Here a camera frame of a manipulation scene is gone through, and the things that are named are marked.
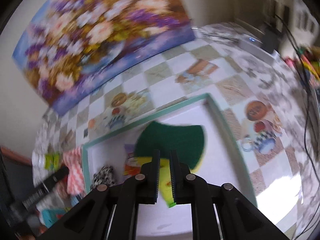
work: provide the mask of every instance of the floral painting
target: floral painting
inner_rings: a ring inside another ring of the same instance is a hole
[[[192,39],[180,0],[48,0],[13,58],[62,115],[122,71]]]

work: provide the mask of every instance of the tablecloth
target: tablecloth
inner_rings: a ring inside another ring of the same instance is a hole
[[[202,31],[233,38],[245,32],[233,23],[208,25],[196,31],[197,36]],[[203,66],[199,60],[208,64]],[[319,183],[304,151],[303,88],[282,60],[267,65],[229,39],[207,37],[182,44],[119,74],[64,116],[58,117],[50,110],[39,130],[34,153],[45,154],[49,142],[55,150],[61,150],[70,130],[74,136],[67,148],[72,149],[106,134],[110,124],[123,126],[203,93],[211,93],[235,135],[258,208],[289,238],[299,234],[320,201]],[[275,136],[276,147],[266,155],[242,147],[246,109],[256,101],[268,106],[281,124],[282,135]],[[314,158],[310,131],[308,128],[307,148]],[[34,168],[34,183],[47,175],[47,171]],[[52,195],[38,208],[61,205],[62,201]]]

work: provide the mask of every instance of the blue object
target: blue object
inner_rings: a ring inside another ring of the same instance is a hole
[[[77,205],[79,203],[79,200],[76,196],[73,196],[71,199],[70,199],[70,202],[71,202],[71,206],[74,207],[75,205]]]
[[[50,228],[55,222],[57,222],[67,211],[63,208],[59,209],[44,209],[42,217],[44,220],[44,225]]]

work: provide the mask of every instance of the black cable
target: black cable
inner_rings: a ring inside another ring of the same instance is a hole
[[[286,34],[287,34],[287,36],[288,36],[288,40],[289,40],[289,42],[291,43],[294,51],[296,52],[296,54],[297,54],[297,56],[298,56],[298,58],[299,58],[299,60],[300,60],[301,67],[302,67],[302,70],[303,70],[304,79],[301,77],[300,72],[299,72],[298,70],[297,70],[297,73],[298,73],[301,81],[303,82],[304,86],[306,87],[306,92],[307,92],[307,95],[309,96],[309,94],[310,94],[310,86],[309,86],[309,83],[308,83],[308,81],[307,81],[307,79],[308,79],[308,78],[307,78],[307,73],[306,73],[306,70],[305,70],[305,68],[304,68],[304,65],[303,65],[303,62],[302,62],[302,59],[301,59],[301,53],[299,52],[299,46],[298,46],[298,44],[297,44],[294,36],[292,35],[292,33],[291,33],[288,25],[286,24],[286,22],[285,22],[283,19],[281,19],[281,17],[279,17],[278,15],[275,15],[275,16],[282,22],[283,26],[285,27],[285,29],[286,29]]]
[[[305,127],[304,127],[304,147],[305,147],[305,149],[307,148],[307,144],[306,144],[306,132],[307,132],[307,126],[308,126],[308,120],[309,120],[309,107],[310,107],[309,97],[307,98],[307,100],[308,100],[308,101],[307,101],[307,118],[306,118],[306,125],[305,125]],[[310,161],[311,161],[313,170],[314,170],[315,175],[316,175],[316,177],[317,177],[317,179],[318,179],[318,182],[319,182],[319,184],[320,184],[320,180],[319,180],[318,174],[316,173],[316,168],[315,168],[315,166],[314,166],[314,163],[313,163],[313,161],[311,160],[311,156],[310,156],[310,154],[308,153],[308,151],[306,151],[306,153],[307,153],[307,155],[308,155],[308,157],[309,157],[309,159],[310,159]],[[318,204],[318,207],[317,207],[315,213],[313,214],[312,218],[310,219],[309,223],[306,225],[305,229],[304,229],[299,235],[297,235],[297,236],[294,238],[294,240],[296,240],[299,236],[301,236],[302,234],[304,234],[304,233],[306,233],[307,231],[309,231],[309,230],[317,223],[317,221],[319,220],[320,215],[317,217],[316,222],[314,222],[313,225],[312,225],[310,228],[308,228],[308,226],[310,225],[310,223],[312,222],[312,220],[315,218],[316,213],[317,213],[318,210],[319,210],[319,207],[320,207],[320,202],[319,202],[319,204]]]
[[[293,49],[295,50],[295,52],[296,52],[296,54],[297,54],[297,56],[298,56],[298,58],[299,58],[299,60],[300,60],[301,67],[302,67],[302,69],[303,69],[304,80],[302,79],[302,77],[301,77],[301,75],[300,75],[300,73],[299,73],[298,70],[297,70],[297,72],[298,72],[299,77],[300,77],[300,79],[302,80],[302,82],[304,82],[305,87],[306,87],[306,92],[307,92],[307,109],[306,109],[306,110],[307,110],[307,113],[306,113],[307,116],[306,116],[306,125],[305,125],[305,128],[304,128],[304,148],[305,148],[305,151],[306,151],[306,154],[307,154],[309,160],[311,161],[312,169],[313,169],[313,171],[314,171],[314,173],[315,173],[315,175],[316,175],[316,178],[317,178],[317,180],[318,180],[318,182],[319,182],[319,184],[320,184],[319,176],[318,176],[318,174],[317,174],[317,172],[316,172],[316,168],[315,168],[315,165],[314,165],[314,163],[313,163],[313,161],[312,161],[312,158],[311,158],[311,156],[310,156],[310,154],[309,154],[309,152],[308,152],[307,143],[306,143],[307,126],[308,126],[308,120],[309,120],[310,94],[311,94],[310,85],[309,85],[309,82],[307,81],[307,73],[306,73],[306,70],[305,70],[305,68],[304,68],[304,65],[303,65],[303,62],[302,62],[302,59],[301,59],[301,54],[300,54],[300,52],[299,52],[299,46],[298,46],[298,44],[297,44],[294,36],[292,35],[291,31],[289,30],[289,27],[288,27],[287,24],[284,22],[284,20],[282,20],[278,15],[276,15],[276,17],[282,22],[282,24],[283,24],[284,27],[286,28],[286,34],[287,34],[287,36],[288,36],[289,42],[291,43]],[[309,231],[309,230],[310,230],[311,228],[313,228],[313,226],[317,223],[317,221],[318,221],[319,218],[320,218],[320,215],[317,217],[317,219],[316,219],[316,221],[313,223],[313,225],[312,225],[310,228],[308,228],[308,226],[310,225],[310,223],[312,222],[312,220],[313,220],[314,217],[316,216],[316,213],[318,212],[319,208],[320,208],[320,203],[318,204],[318,207],[317,207],[315,213],[313,214],[311,220],[309,221],[309,223],[307,224],[307,226],[305,227],[305,229],[304,229],[299,235],[297,235],[297,236],[294,238],[294,240],[296,240],[299,236],[301,236],[301,235],[303,235],[304,233],[306,233],[307,231]]]

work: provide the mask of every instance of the metal screw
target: metal screw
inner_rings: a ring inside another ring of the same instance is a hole
[[[143,180],[146,176],[144,176],[143,174],[139,173],[135,176],[136,180]]]
[[[196,178],[196,176],[194,175],[194,174],[188,174],[187,176],[186,176],[186,179],[187,180],[194,180]]]
[[[97,186],[97,190],[98,191],[105,191],[107,190],[108,186],[106,184],[101,184],[99,186]]]
[[[225,183],[223,184],[223,187],[225,190],[229,191],[233,189],[233,185],[231,183]]]

